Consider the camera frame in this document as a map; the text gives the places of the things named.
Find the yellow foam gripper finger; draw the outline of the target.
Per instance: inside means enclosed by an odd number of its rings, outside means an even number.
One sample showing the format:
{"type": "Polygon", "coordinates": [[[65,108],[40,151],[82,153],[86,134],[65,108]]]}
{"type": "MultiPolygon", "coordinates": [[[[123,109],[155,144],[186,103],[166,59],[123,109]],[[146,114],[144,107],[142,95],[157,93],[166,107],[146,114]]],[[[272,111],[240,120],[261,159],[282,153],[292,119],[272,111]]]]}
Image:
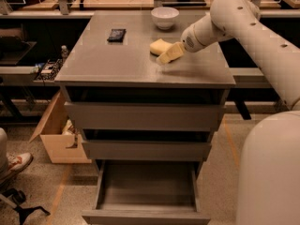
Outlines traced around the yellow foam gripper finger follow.
{"type": "Polygon", "coordinates": [[[167,51],[181,51],[182,53],[185,51],[184,44],[182,42],[174,42],[167,51]]]}
{"type": "Polygon", "coordinates": [[[157,63],[159,65],[166,65],[171,61],[183,56],[184,53],[185,51],[181,47],[172,47],[157,58],[157,63]]]}

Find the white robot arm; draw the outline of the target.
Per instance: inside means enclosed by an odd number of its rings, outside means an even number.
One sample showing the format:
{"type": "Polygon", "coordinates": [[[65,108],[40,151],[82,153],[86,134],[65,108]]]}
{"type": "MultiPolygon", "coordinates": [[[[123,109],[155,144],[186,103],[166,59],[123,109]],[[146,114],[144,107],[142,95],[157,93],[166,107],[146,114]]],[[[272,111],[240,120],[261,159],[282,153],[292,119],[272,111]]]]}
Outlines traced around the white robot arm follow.
{"type": "Polygon", "coordinates": [[[300,225],[300,50],[259,18],[248,0],[213,0],[210,12],[160,51],[157,62],[225,38],[240,43],[289,110],[263,119],[245,139],[235,224],[300,225]]]}

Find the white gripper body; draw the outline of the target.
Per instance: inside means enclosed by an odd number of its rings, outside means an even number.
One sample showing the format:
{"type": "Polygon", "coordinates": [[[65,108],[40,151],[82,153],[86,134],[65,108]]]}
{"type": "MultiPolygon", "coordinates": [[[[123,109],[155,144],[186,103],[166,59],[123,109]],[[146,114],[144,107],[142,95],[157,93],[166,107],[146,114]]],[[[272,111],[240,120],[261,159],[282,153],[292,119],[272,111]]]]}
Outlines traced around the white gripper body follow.
{"type": "Polygon", "coordinates": [[[181,42],[184,44],[184,47],[187,52],[196,53],[205,48],[196,37],[194,25],[190,25],[181,35],[181,42]]]}

